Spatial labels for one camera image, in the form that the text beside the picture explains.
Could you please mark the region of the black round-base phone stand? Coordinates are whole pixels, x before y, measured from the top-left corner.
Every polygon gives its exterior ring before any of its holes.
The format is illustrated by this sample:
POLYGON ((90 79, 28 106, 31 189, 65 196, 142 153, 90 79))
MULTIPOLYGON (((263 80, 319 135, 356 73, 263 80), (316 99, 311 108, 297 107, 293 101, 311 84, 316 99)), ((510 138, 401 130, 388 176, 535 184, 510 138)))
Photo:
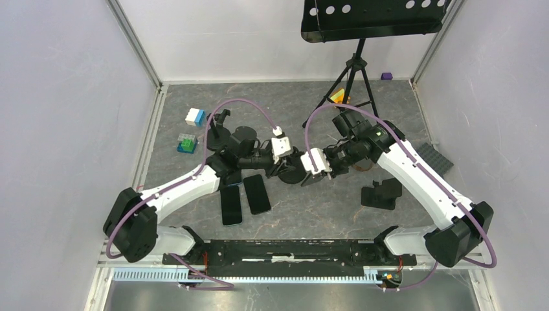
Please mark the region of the black round-base phone stand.
POLYGON ((300 156, 288 157, 283 160, 278 169, 278 178, 287 184, 293 185, 300 183, 307 175, 300 156))

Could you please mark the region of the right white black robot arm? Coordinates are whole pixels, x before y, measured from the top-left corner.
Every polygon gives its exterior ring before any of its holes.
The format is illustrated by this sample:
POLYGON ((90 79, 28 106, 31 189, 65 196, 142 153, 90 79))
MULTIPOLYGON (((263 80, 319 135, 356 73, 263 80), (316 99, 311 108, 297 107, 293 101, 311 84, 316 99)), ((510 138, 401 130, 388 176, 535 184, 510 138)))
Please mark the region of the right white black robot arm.
POLYGON ((369 114, 347 109, 332 122, 343 141, 323 149, 310 148, 313 173, 335 177, 349 167, 369 160, 390 173, 426 210, 433 224, 424 227, 392 227, 380 234, 374 257, 382 264, 400 255, 429 255, 438 264, 452 268, 464 260, 494 268, 497 256, 487 232, 493 209, 485 201, 474 203, 452 188, 415 151, 405 135, 389 121, 371 124, 369 114))

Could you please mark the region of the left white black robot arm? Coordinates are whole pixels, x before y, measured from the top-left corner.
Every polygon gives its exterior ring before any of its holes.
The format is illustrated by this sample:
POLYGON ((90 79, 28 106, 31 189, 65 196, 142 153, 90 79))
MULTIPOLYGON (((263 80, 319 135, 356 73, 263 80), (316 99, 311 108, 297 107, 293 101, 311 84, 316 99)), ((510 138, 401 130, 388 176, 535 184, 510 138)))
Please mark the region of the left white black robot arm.
POLYGON ((240 126, 189 173, 142 192, 122 190, 103 227, 108 237, 107 257, 123 257, 134 263, 148 255, 175 253, 188 264, 199 262, 203 246, 191 230, 160 223, 188 203, 235 184, 242 170, 264 170, 268 178, 301 182, 305 177, 300 160, 303 153, 280 128, 274 133, 275 137, 262 146, 255 130, 240 126))

